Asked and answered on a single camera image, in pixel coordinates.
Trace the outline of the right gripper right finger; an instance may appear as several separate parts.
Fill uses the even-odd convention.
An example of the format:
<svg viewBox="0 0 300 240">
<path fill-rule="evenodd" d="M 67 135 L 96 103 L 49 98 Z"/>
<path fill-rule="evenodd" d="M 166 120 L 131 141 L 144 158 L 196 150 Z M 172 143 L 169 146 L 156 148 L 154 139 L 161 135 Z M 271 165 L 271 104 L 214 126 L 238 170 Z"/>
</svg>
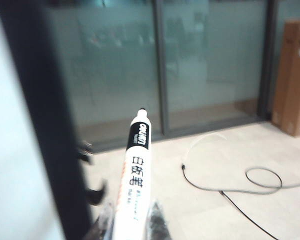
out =
<svg viewBox="0 0 300 240">
<path fill-rule="evenodd" d="M 172 240 L 163 209 L 157 201 L 154 201 L 149 207 L 145 237 L 147 240 Z"/>
</svg>

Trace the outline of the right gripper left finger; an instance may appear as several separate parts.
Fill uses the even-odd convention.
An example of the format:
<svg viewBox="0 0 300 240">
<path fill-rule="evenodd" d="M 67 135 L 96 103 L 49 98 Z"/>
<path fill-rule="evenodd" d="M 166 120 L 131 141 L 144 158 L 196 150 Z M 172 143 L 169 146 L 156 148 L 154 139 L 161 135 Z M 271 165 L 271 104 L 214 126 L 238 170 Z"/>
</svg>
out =
<svg viewBox="0 0 300 240">
<path fill-rule="evenodd" d="M 113 234 L 115 209 L 111 201 L 107 201 L 92 226 L 92 240 L 111 240 Z"/>
</svg>

